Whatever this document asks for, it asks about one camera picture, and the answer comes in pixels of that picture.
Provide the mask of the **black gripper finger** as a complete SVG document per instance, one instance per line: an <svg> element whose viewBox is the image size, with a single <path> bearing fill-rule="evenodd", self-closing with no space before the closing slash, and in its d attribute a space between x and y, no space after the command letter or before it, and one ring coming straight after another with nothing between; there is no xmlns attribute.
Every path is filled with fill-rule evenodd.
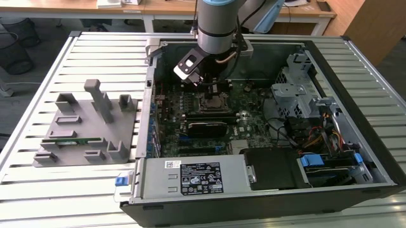
<svg viewBox="0 0 406 228"><path fill-rule="evenodd" d="M229 92L229 82L209 86L205 91L205 99L213 99L213 97L221 95L222 92Z"/></svg>

